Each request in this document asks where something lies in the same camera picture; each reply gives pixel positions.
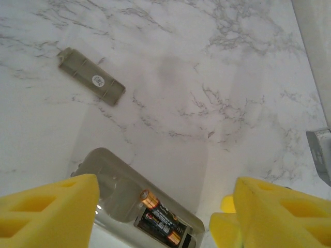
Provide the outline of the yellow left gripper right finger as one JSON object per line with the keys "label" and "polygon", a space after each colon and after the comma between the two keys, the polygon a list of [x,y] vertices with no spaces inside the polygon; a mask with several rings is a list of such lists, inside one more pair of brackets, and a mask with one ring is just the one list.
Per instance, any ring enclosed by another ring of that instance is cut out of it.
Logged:
{"label": "yellow left gripper right finger", "polygon": [[330,247],[330,200],[250,177],[233,198],[244,247]]}

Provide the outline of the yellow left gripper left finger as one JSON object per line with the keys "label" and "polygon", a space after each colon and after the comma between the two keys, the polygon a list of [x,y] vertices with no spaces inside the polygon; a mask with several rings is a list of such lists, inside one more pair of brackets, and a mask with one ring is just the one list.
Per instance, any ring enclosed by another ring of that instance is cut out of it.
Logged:
{"label": "yellow left gripper left finger", "polygon": [[1,247],[88,247],[99,186],[83,174],[1,197]]}

